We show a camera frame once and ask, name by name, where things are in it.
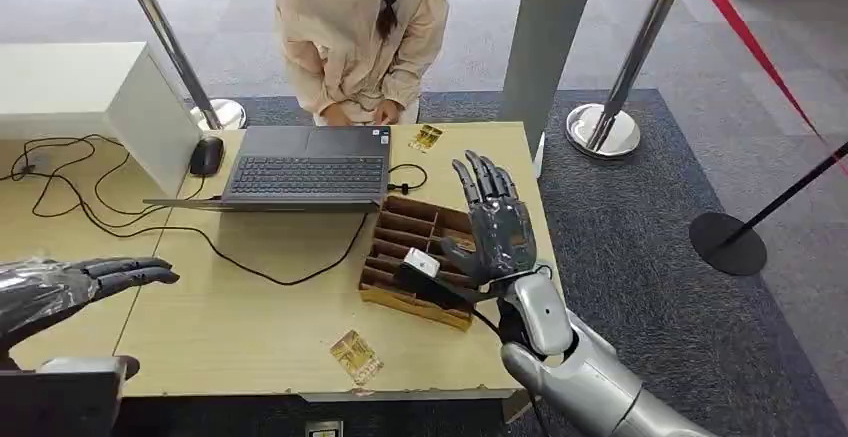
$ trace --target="laptop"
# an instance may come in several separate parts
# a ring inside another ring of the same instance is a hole
[[[220,197],[145,203],[215,211],[375,212],[388,186],[388,126],[249,127]]]

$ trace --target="wooden table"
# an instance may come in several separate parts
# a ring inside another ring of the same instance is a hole
[[[105,142],[97,142],[96,149],[91,159],[72,165],[61,173],[74,182],[94,211],[108,223],[128,222],[130,217],[117,215],[100,205],[93,192],[97,179],[120,163],[126,152]],[[0,176],[9,174],[12,162],[22,151],[22,141],[0,141]],[[33,156],[39,162],[37,171],[47,170],[49,173],[56,166],[86,153],[88,147],[77,144],[43,149]],[[3,233],[0,261],[32,256],[77,261],[107,256],[153,255],[160,232],[116,239],[94,227],[80,209],[52,219],[32,215],[32,206],[45,183],[46,179],[38,177],[0,182],[0,232]],[[107,203],[127,211],[139,210],[144,197],[161,195],[158,187],[132,159],[104,180],[100,193]],[[76,196],[68,186],[55,179],[39,210],[42,213],[61,212],[76,202]],[[144,226],[163,225],[167,214],[168,211],[163,210],[121,231],[129,233]],[[130,290],[86,307],[71,319],[16,346],[12,357],[22,368],[35,368],[53,357],[112,355],[135,295],[136,291]]]
[[[530,211],[539,258],[554,262],[522,124],[439,127],[445,133],[428,153],[407,145],[420,126],[392,129],[392,165],[414,162],[429,173],[427,184],[409,197],[466,210],[450,162],[472,148],[510,171]],[[221,135],[225,162],[207,181],[204,196],[223,190],[244,133]],[[392,175],[393,182],[418,179],[414,170]],[[361,218],[175,209],[168,224],[203,229],[225,254],[290,281],[335,261]],[[506,398],[520,389],[501,364],[498,339],[482,323],[462,332],[362,302],[357,283],[373,220],[369,217],[344,262],[294,287],[274,285],[236,268],[196,234],[166,232],[157,255],[173,263],[182,278],[139,293],[117,353],[137,357],[143,370],[127,383],[124,395],[291,393],[310,401],[417,400]],[[481,310],[497,315],[493,302]],[[358,388],[330,354],[330,347],[349,330],[362,335],[385,363],[365,388]]]

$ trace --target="robot finger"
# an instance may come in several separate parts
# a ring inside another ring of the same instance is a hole
[[[503,167],[498,167],[497,171],[498,176],[501,180],[503,180],[504,186],[506,187],[506,195],[518,200],[518,190],[515,188],[515,182],[512,181],[512,177],[509,176],[509,172],[507,172]]]
[[[491,176],[492,184],[495,186],[495,194],[493,197],[498,198],[507,195],[506,183],[498,173],[498,168],[495,166],[494,162],[485,155],[480,156],[480,161],[483,162],[483,167],[486,168],[486,172]]]
[[[453,159],[451,165],[453,166],[453,170],[456,171],[456,175],[459,176],[459,181],[462,183],[462,191],[465,192],[465,200],[468,201],[468,207],[470,208],[472,205],[483,200],[483,196],[480,195],[480,190],[477,188],[477,181],[468,173],[465,164]]]
[[[171,264],[155,257],[141,257],[137,259],[116,257],[111,259],[95,259],[79,262],[74,264],[73,267],[85,272],[92,278],[97,278],[118,272],[129,272],[131,270],[153,267],[170,269]]]
[[[104,299],[115,295],[130,287],[140,287],[151,282],[162,282],[173,284],[180,276],[164,267],[146,267],[143,269],[130,270],[128,272],[116,272],[97,278],[100,288],[94,294],[93,301]]]
[[[486,200],[495,195],[495,186],[492,183],[492,177],[480,160],[480,156],[470,150],[466,150],[465,158],[471,162],[471,168],[474,169],[474,174],[477,177],[477,185],[480,187],[481,200]]]

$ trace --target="robotic arm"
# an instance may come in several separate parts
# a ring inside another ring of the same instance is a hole
[[[587,436],[713,436],[645,390],[615,348],[566,308],[552,275],[537,268],[529,214],[509,174],[474,152],[465,155],[474,176],[458,160],[453,168],[468,201],[476,250],[449,239],[443,250],[475,283],[490,285],[486,293],[439,285],[471,304],[497,298],[501,359],[510,375]],[[553,356],[562,363],[546,363]]]
[[[12,347],[88,304],[133,286],[178,279],[171,264],[150,257],[0,264],[0,370],[18,370],[9,357]]]

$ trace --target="stanchion post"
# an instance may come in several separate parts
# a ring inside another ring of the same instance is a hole
[[[639,126],[621,109],[672,4],[674,0],[653,0],[606,103],[582,105],[568,115],[566,136],[586,155],[600,159],[617,158],[629,154],[639,145]]]
[[[182,47],[177,41],[171,25],[165,18],[159,2],[157,0],[138,0],[138,3],[141,5],[144,14],[147,16],[147,20],[153,26],[153,30],[165,47],[168,57],[170,57],[171,62],[176,67],[177,73],[180,75],[192,100],[194,100],[197,106],[192,110],[192,115],[202,117],[205,120],[206,127],[212,130],[243,127],[245,113],[241,105],[224,99],[216,99],[210,102],[206,91],[200,85],[197,74],[195,74],[194,69],[191,67],[188,58],[186,58]]]
[[[747,222],[718,212],[699,215],[689,225],[689,240],[692,242],[692,247],[704,262],[725,274],[740,276],[756,274],[765,267],[768,253],[765,243],[754,231],[754,226],[765,220],[846,155],[848,155],[848,142],[837,149],[833,155],[822,160],[813,170],[792,184]]]

